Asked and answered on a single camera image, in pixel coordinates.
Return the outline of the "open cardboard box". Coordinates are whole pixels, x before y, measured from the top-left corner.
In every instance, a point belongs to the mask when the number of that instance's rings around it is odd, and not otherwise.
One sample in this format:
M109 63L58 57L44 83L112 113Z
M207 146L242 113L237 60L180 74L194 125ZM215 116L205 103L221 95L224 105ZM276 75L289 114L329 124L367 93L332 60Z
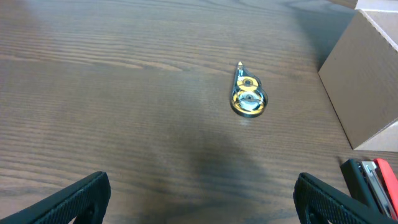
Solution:
M397 151L397 0L338 1L356 14L319 76L354 150Z

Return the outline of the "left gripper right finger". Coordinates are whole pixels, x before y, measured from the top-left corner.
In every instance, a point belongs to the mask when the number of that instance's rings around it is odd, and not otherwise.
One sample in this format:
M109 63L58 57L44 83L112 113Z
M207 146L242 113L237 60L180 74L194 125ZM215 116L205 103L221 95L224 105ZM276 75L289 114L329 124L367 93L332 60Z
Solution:
M306 172L299 174L293 198L303 224L397 224Z

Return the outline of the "yellow correction tape dispenser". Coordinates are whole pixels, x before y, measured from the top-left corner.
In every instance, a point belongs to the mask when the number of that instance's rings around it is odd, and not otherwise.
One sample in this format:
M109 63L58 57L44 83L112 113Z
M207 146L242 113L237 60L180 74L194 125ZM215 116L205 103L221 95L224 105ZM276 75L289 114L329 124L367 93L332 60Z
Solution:
M239 61L229 98L232 110L245 118L256 118L263 114L268 101L260 79Z

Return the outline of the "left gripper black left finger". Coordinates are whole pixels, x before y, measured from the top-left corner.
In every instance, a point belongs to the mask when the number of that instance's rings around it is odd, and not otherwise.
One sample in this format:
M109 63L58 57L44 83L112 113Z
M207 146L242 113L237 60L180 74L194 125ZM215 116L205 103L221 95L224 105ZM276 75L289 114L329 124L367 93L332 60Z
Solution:
M111 197L106 172L97 171L53 195L1 219L2 224L102 224Z

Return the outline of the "red black stapler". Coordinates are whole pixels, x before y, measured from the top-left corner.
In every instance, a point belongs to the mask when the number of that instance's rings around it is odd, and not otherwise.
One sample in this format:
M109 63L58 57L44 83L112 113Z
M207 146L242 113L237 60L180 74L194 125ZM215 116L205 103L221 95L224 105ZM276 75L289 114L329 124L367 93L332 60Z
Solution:
M340 169L353 199L380 215L397 220L397 177L386 160L349 159Z

